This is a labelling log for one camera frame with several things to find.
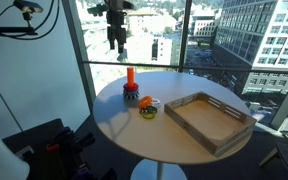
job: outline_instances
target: white wall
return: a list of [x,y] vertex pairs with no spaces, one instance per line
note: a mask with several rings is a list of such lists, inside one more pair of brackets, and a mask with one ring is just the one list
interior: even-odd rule
[[[44,8],[41,14],[32,14],[36,27],[45,18],[51,1],[32,1]],[[0,12],[12,3],[0,1]],[[50,19],[38,30],[40,35],[53,24],[56,5],[57,1]],[[0,92],[24,130],[55,118],[75,130],[90,113],[60,5],[59,20],[48,36],[35,41],[0,37]],[[0,18],[0,26],[26,26],[26,22],[13,7]],[[17,132],[19,128],[0,97],[0,136]]]

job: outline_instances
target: red object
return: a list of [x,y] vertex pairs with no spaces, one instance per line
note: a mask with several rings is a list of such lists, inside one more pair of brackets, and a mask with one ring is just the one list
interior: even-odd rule
[[134,86],[134,68],[127,67],[127,85],[128,87]]
[[133,87],[129,87],[128,84],[126,83],[126,84],[124,84],[123,88],[127,92],[133,92],[133,91],[138,90],[138,84],[134,83]]

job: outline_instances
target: tree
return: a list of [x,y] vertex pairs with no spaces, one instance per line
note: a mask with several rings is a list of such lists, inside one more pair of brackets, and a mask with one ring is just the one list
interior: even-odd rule
[[173,29],[171,27],[165,27],[164,34],[171,34],[173,33]]

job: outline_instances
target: office building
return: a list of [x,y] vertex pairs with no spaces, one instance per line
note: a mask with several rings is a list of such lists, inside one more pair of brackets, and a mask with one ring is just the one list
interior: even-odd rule
[[[288,72],[288,1],[226,0],[214,54],[225,68]],[[288,92],[288,74],[223,74],[238,95]]]

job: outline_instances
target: wooden tray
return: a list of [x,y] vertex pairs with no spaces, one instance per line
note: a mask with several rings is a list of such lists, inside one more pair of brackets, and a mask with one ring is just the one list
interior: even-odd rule
[[256,122],[204,92],[166,103],[164,112],[214,156],[249,136]]

